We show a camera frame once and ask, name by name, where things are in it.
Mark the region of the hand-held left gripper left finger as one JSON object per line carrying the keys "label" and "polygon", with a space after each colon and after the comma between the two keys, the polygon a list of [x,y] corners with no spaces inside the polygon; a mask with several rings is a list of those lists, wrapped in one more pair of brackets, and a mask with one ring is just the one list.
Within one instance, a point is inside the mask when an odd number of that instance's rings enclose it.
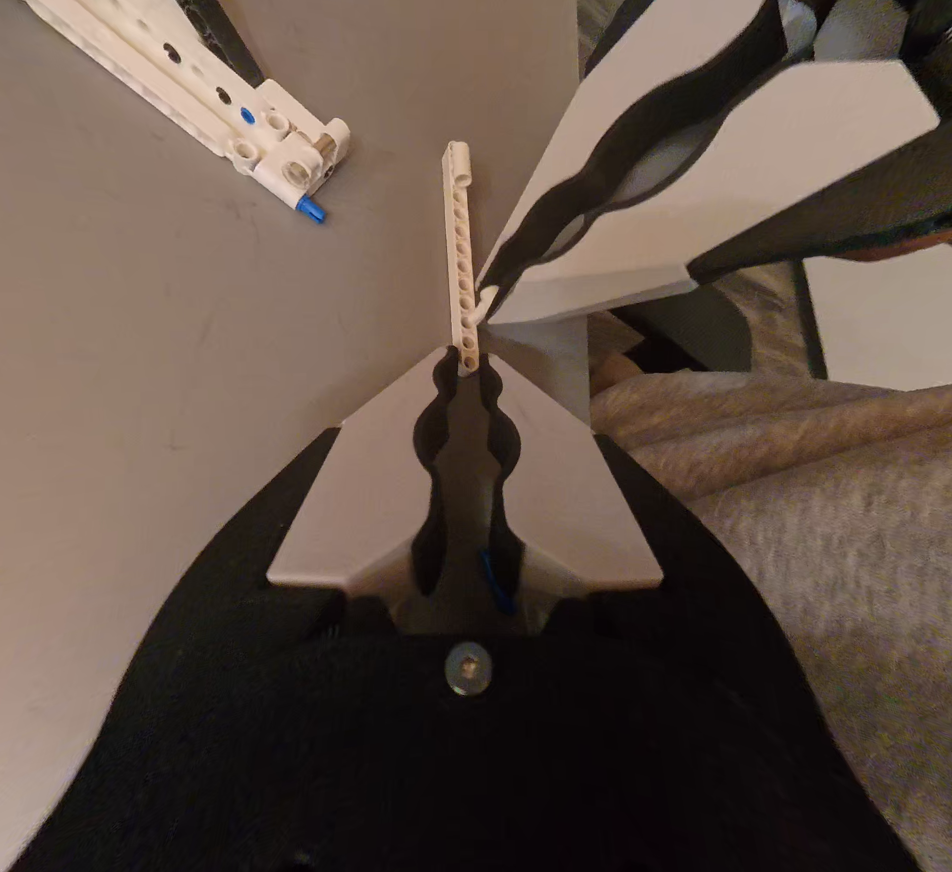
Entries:
{"label": "hand-held left gripper left finger", "polygon": [[454,346],[435,349],[342,424],[268,568],[274,585],[350,598],[432,593],[446,556],[435,459],[448,438]]}

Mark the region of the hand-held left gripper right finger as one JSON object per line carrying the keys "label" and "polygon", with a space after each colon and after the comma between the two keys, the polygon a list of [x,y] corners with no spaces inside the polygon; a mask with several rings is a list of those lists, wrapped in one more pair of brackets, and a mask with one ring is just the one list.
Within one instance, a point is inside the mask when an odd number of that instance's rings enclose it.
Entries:
{"label": "hand-held left gripper right finger", "polygon": [[517,607],[656,588],[661,567],[590,427],[492,355],[479,370],[498,465],[486,547]]}

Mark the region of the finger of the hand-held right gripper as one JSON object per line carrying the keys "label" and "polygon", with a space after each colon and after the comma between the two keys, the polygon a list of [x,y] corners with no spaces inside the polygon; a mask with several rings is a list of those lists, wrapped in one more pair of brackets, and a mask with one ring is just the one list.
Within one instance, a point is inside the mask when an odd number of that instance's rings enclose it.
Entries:
{"label": "finger of the hand-held right gripper", "polygon": [[786,0],[624,0],[480,277],[515,292],[655,145],[718,114],[787,52]]}
{"label": "finger of the hand-held right gripper", "polygon": [[807,62],[767,81],[659,191],[596,216],[530,267],[491,326],[560,320],[693,291],[689,263],[906,145],[939,115],[898,60]]}

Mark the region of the long white lego beam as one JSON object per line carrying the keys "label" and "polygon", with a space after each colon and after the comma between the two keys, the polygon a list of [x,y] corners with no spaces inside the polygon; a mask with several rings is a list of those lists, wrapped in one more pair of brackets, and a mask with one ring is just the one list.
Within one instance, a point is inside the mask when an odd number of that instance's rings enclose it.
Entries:
{"label": "long white lego beam", "polygon": [[450,141],[442,157],[450,336],[458,351],[458,375],[469,377],[480,366],[479,299],[472,269],[469,188],[470,147]]}

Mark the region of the blue lego pin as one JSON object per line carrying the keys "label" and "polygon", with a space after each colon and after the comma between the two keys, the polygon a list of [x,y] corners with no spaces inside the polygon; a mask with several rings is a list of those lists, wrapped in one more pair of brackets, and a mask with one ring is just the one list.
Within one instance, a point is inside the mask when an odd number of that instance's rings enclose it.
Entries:
{"label": "blue lego pin", "polygon": [[515,597],[501,585],[493,568],[491,552],[487,547],[479,551],[482,575],[495,609],[506,617],[513,617],[517,610]]}

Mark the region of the white zebra lego helicopter model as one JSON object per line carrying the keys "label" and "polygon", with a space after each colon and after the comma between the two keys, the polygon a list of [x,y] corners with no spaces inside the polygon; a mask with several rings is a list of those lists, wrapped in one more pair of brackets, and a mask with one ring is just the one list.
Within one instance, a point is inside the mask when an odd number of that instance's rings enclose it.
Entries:
{"label": "white zebra lego helicopter model", "polygon": [[317,224],[351,131],[266,78],[217,0],[19,0],[238,174]]}

